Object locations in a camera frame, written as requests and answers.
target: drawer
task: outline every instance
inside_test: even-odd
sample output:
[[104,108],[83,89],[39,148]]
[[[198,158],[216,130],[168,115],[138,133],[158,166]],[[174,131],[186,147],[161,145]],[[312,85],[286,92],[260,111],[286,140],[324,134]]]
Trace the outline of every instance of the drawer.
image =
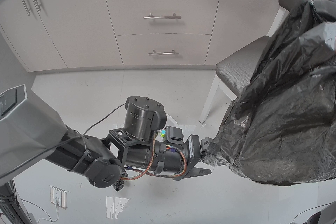
[[[134,34],[117,36],[124,65],[204,64],[209,34]],[[179,54],[148,55],[172,52]]]
[[[211,34],[218,0],[107,0],[116,36],[146,33]],[[145,16],[180,19],[144,19]]]

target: floor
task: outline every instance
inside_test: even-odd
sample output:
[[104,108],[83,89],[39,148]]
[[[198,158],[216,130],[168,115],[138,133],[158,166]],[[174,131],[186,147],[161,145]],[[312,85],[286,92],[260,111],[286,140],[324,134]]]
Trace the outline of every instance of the floor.
[[[220,90],[204,124],[198,121],[214,78],[214,70],[118,70],[38,75],[32,90],[61,115],[65,124],[83,132],[125,102],[140,95],[161,102],[165,111],[189,134],[215,137],[229,105]],[[104,138],[124,123],[120,108],[88,134]],[[197,167],[206,167],[199,163]],[[292,187],[268,186],[241,178],[226,167],[212,174],[181,181],[144,176],[126,182],[124,189],[98,189],[82,176],[45,160],[32,166],[15,183],[21,198],[56,216],[50,185],[67,191],[67,209],[59,210],[58,224],[114,223],[249,223],[289,224],[300,212],[336,200],[336,181]],[[27,205],[36,218],[47,217]],[[303,223],[317,210],[300,215]]]

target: beige cabinet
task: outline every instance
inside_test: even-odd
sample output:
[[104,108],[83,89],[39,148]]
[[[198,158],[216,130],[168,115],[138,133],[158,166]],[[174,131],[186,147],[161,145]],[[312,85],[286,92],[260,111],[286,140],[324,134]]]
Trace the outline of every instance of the beige cabinet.
[[67,67],[32,0],[0,0],[0,25],[29,71]]
[[[218,0],[107,0],[107,4],[116,36],[147,33],[211,34]],[[150,14],[161,18],[144,19]]]
[[204,64],[210,37],[209,34],[133,34],[117,36],[117,41],[125,65],[196,65]]
[[122,65],[106,0],[36,0],[33,10],[69,68]]
[[219,0],[206,64],[216,64],[268,33],[278,0]]

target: white power cord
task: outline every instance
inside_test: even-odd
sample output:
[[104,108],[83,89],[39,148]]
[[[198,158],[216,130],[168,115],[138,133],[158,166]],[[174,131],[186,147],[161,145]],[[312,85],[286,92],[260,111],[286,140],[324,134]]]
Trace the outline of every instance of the white power cord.
[[58,207],[57,207],[58,206],[58,200],[55,199],[54,203],[55,203],[55,206],[56,206],[57,218],[55,220],[51,220],[51,219],[48,219],[48,218],[39,218],[39,220],[37,221],[37,223],[39,223],[41,219],[44,219],[44,220],[49,221],[49,222],[56,222],[58,220]]

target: robotic arm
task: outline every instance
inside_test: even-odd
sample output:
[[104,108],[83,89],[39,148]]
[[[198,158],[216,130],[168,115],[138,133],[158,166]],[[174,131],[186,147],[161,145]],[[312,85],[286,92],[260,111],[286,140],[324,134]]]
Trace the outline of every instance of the robotic arm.
[[[105,139],[98,139],[82,136],[66,126],[55,110],[24,85],[3,92],[0,186],[41,159],[87,177],[98,188],[118,181],[125,165],[130,170],[150,165],[150,175],[169,172],[175,175],[174,180],[211,173],[209,169],[194,167],[203,159],[210,138],[200,142],[197,135],[191,135],[183,142],[182,130],[167,126],[159,142],[155,138],[167,120],[163,105],[131,96],[125,108],[124,128],[112,129]],[[110,151],[112,144],[118,148],[117,157]]]

